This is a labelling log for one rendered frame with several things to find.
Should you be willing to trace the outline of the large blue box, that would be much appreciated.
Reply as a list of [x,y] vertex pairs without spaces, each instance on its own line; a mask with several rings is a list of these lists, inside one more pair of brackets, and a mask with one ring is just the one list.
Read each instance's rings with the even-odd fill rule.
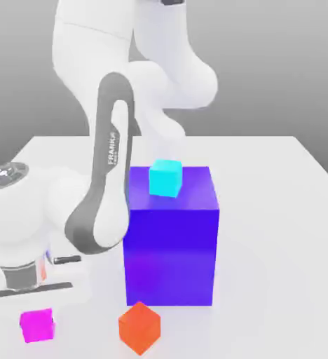
[[130,223],[123,239],[129,306],[210,306],[219,204],[210,169],[185,167],[177,197],[149,193],[149,168],[130,170]]

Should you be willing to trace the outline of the small cyan cube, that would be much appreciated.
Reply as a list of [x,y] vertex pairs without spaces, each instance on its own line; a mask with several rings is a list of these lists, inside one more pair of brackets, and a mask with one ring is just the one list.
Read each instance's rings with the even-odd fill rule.
[[157,159],[149,168],[149,193],[176,198],[182,187],[183,167],[180,161]]

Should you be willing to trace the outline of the small magenta cube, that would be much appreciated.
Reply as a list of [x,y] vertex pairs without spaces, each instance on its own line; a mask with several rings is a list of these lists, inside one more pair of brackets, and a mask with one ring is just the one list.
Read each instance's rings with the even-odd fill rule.
[[20,327],[26,343],[54,339],[55,322],[52,309],[21,313]]

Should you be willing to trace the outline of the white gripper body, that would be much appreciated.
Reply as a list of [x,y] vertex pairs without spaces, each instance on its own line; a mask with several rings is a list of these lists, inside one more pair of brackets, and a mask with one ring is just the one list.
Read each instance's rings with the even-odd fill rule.
[[12,306],[21,303],[61,301],[62,299],[67,301],[77,296],[79,291],[81,287],[70,282],[50,283],[26,290],[3,289],[0,290],[0,306],[5,306],[6,302]]

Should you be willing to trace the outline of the small orange cube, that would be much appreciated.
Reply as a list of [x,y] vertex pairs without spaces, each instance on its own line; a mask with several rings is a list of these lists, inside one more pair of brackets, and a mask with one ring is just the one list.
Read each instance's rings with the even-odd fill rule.
[[137,302],[118,319],[121,341],[137,355],[144,354],[161,336],[161,317]]

